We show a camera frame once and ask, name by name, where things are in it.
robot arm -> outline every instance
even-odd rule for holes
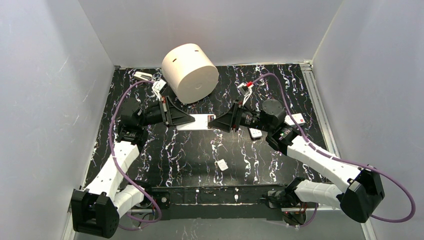
[[[365,223],[383,200],[385,194],[379,174],[332,160],[312,149],[298,129],[287,123],[286,111],[279,101],[267,99],[257,112],[236,100],[229,111],[209,122],[209,127],[225,132],[237,131],[240,126],[267,132],[265,140],[274,150],[307,164],[333,183],[297,177],[284,190],[268,192],[269,206],[285,208],[299,203],[320,203],[339,208],[351,219]]]
[[[120,124],[114,145],[119,167],[126,173],[146,144],[148,132],[144,126],[164,123],[177,126],[194,122],[194,117],[178,109],[169,97],[161,97],[142,111],[135,98],[127,98],[120,108]],[[118,192],[123,180],[114,159],[109,156],[95,179],[83,190],[74,190],[71,197],[72,223],[76,232],[104,238],[113,236],[119,219],[133,206],[144,200],[144,195],[133,185]],[[135,181],[146,188],[141,181]]]

wire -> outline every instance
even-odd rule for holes
[[[321,154],[324,157],[327,157],[327,158],[331,158],[332,157],[333,160],[336,160],[338,162],[345,163],[345,164],[350,164],[350,165],[356,165],[356,166],[361,167],[363,169],[368,169],[368,170],[370,170],[372,172],[375,172],[377,174],[383,175],[388,180],[390,180],[392,183],[394,183],[396,186],[398,186],[406,194],[406,196],[408,197],[408,199],[410,201],[410,204],[411,204],[411,211],[410,211],[410,213],[409,213],[408,216],[406,216],[404,218],[400,218],[400,219],[388,219],[388,218],[383,218],[383,217],[380,217],[380,216],[371,215],[372,218],[377,219],[377,220],[380,220],[380,221],[383,221],[383,222],[388,222],[388,223],[403,223],[403,222],[406,222],[406,221],[410,220],[414,216],[415,211],[416,211],[416,205],[415,205],[414,198],[412,197],[411,193],[400,182],[398,182],[396,179],[394,179],[393,177],[389,176],[387,173],[385,173],[385,172],[383,172],[383,171],[381,171],[379,169],[373,168],[371,166],[367,166],[367,165],[362,164],[362,163],[358,163],[358,162],[354,162],[354,161],[342,159],[342,158],[339,158],[339,157],[336,157],[336,156],[332,156],[332,155],[330,155],[330,154],[328,154],[326,152],[323,152],[320,149],[318,149],[314,145],[314,143],[308,139],[308,137],[306,136],[306,134],[303,131],[303,129],[301,128],[301,126],[299,126],[299,124],[293,118],[292,113],[290,112],[290,108],[287,105],[286,95],[285,95],[285,92],[283,91],[283,86],[281,85],[281,82],[280,82],[279,78],[274,73],[269,72],[269,73],[265,73],[264,75],[262,75],[259,78],[255,79],[252,83],[255,84],[256,82],[258,82],[259,80],[261,80],[261,79],[263,79],[265,77],[273,77],[277,81],[278,86],[279,86],[279,89],[281,91],[282,99],[284,101],[285,111],[287,112],[287,114],[290,117],[290,119],[294,122],[294,124],[296,125],[296,127],[299,129],[300,134],[302,135],[302,137],[305,140],[305,142],[308,143],[308,146],[310,148],[312,148],[313,150],[315,150],[317,153]]]
[[[307,203],[305,203],[305,209],[303,210],[303,214],[306,212],[306,209],[308,208],[308,204]]]
[[[144,220],[145,219],[145,217],[146,216],[148,216],[149,214],[152,214],[151,212],[148,212],[148,213],[146,213],[143,217],[142,217],[142,220]],[[144,225],[144,226],[142,226],[142,227],[140,227],[140,225],[142,224],[142,222],[140,222],[140,224],[138,225],[138,227],[136,227],[136,228],[131,228],[131,227],[126,227],[126,226],[122,226],[122,225],[118,225],[118,227],[120,227],[121,229],[123,229],[123,230],[127,230],[127,231],[138,231],[138,230],[141,230],[141,229],[143,229],[143,228],[145,228],[145,227],[147,227],[148,225],[150,225],[150,223],[147,223],[146,225]]]
[[[299,211],[297,213],[300,214],[302,212],[302,209],[303,208],[304,208],[304,203],[302,202],[302,205],[300,205],[300,209],[299,209]]]
[[[152,214],[151,212],[146,213],[141,219],[144,220],[146,216]]]
[[[131,180],[130,177],[128,177],[125,172],[121,169],[121,167],[118,164],[117,158],[115,157],[115,151],[114,151],[114,137],[113,137],[113,129],[114,129],[114,124],[115,124],[115,119],[117,118],[118,115],[118,111],[122,105],[122,102],[124,101],[125,97],[127,96],[127,94],[130,92],[131,89],[133,89],[134,87],[140,85],[140,84],[153,84],[153,81],[138,81],[134,84],[132,84],[131,86],[129,86],[129,88],[122,94],[122,97],[120,98],[118,104],[116,105],[116,110],[115,113],[112,116],[112,119],[110,120],[110,125],[109,125],[109,132],[108,132],[108,137],[109,137],[109,147],[110,147],[110,154],[112,155],[113,158],[113,162],[115,163],[116,169],[118,170],[118,172],[123,176],[124,179],[126,179],[131,185],[133,185],[136,189],[138,189],[152,204],[153,206],[156,208],[157,210],[157,218],[153,219],[153,220],[143,220],[140,218],[137,218],[135,216],[132,216],[131,214],[129,215],[127,213],[127,216],[129,215],[129,217],[133,220],[142,222],[142,223],[156,223],[158,221],[161,220],[162,218],[162,211],[159,208],[158,204],[155,202],[155,200],[146,192],[144,191],[143,188],[141,188],[139,185],[137,185],[137,183],[135,183],[133,180]]]
[[[317,214],[317,209],[318,209],[318,203],[315,203],[315,209],[314,209],[314,211],[313,211],[313,214],[312,214],[312,216],[310,217],[310,219],[307,221],[307,222],[305,222],[303,225],[298,225],[299,226],[299,228],[303,228],[303,227],[306,227],[306,226],[308,226],[313,220],[314,220],[314,218],[315,218],[315,215]],[[270,224],[274,224],[274,225],[280,225],[280,226],[287,226],[286,224],[281,224],[281,223],[278,223],[278,222],[273,222],[273,221],[267,221],[267,220],[263,220],[264,222],[266,222],[266,223],[270,223]]]
[[[289,220],[292,220],[293,222],[296,222],[297,224],[299,224],[299,226],[300,226],[300,225],[302,225],[302,223],[300,223],[300,222],[296,219],[295,215],[293,215],[291,212],[287,213],[287,218],[288,218]]]
[[[147,206],[141,206],[141,205],[140,205],[140,208],[141,208],[141,209],[146,209],[146,208],[148,208],[148,207],[150,207],[150,206],[152,206],[152,202],[149,202]]]

black marble surface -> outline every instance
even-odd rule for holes
[[[168,87],[163,96],[189,114],[217,116],[227,111],[232,102],[242,99],[237,90],[241,82],[253,81],[260,75],[274,73],[285,86],[292,113],[302,113],[305,132],[309,139],[325,148],[314,108],[298,64],[270,64],[244,66],[218,66],[219,81],[215,90],[199,102],[183,105]],[[99,173],[110,155],[108,127],[122,93],[137,82],[132,76],[142,71],[162,77],[160,68],[117,69],[114,72],[103,117],[88,169],[86,185]],[[278,85],[273,79],[261,80],[246,105],[259,110],[266,99],[282,101]],[[145,109],[156,101],[151,85],[140,85],[129,97],[136,98]],[[148,127],[148,140],[140,156],[128,170],[132,179],[148,181],[153,186],[231,186],[288,184],[293,178],[305,177],[314,182],[327,180],[307,165],[274,151],[264,137],[252,141],[248,130],[226,133],[217,129],[206,131],[177,131],[163,124]],[[221,171],[215,161],[225,159],[229,169]]]

white wall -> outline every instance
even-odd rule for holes
[[[0,239],[61,239],[114,67],[77,0],[0,3]]]
[[[114,65],[198,44],[215,65],[311,59],[342,0],[79,0]]]
[[[378,239],[424,235],[424,2],[346,0],[314,60],[341,155],[390,173],[415,198],[406,223],[373,220]],[[402,218],[406,196],[387,180],[378,216]]]

white paper roll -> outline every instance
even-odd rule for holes
[[[162,74],[183,104],[197,102],[218,84],[219,73],[202,49],[193,43],[174,48],[162,61]]]

